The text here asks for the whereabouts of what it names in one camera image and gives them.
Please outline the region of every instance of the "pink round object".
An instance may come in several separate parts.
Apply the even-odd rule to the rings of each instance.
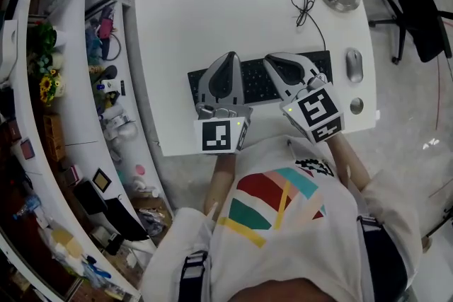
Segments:
[[[136,165],[135,171],[137,171],[137,174],[139,174],[139,175],[144,175],[144,167],[141,165]]]

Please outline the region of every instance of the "computer mouse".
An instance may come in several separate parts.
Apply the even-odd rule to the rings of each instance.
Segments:
[[[346,73],[353,83],[362,82],[363,66],[362,55],[354,48],[350,48],[346,53]]]

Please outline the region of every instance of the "gray floor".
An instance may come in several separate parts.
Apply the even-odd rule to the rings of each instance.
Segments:
[[[436,2],[439,8],[453,11],[453,0]],[[381,0],[364,0],[364,4],[370,18],[389,15]],[[141,86],[144,80],[135,24],[134,10],[128,9],[125,14],[127,50],[137,101],[156,167],[174,207],[200,208],[214,158],[162,156],[146,90]],[[453,35],[453,28],[447,28],[447,32]],[[441,55],[440,118],[436,130],[436,60],[422,64],[408,37],[404,59],[399,66],[394,66],[390,59],[396,51],[396,29],[382,26],[372,30],[371,34],[380,120],[376,128],[349,134],[348,139],[371,174],[381,168],[389,169],[408,194],[413,195],[420,227],[422,232],[426,232],[440,220],[444,206],[451,204],[453,199],[453,182],[447,185],[453,178],[453,82],[445,56]]]

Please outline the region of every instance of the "plastic bottle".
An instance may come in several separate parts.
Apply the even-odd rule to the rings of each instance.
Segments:
[[[31,213],[40,205],[41,205],[40,199],[36,195],[31,195],[25,199],[25,204],[21,207],[21,209],[17,213],[13,214],[13,218],[17,220],[19,219],[20,216]]]

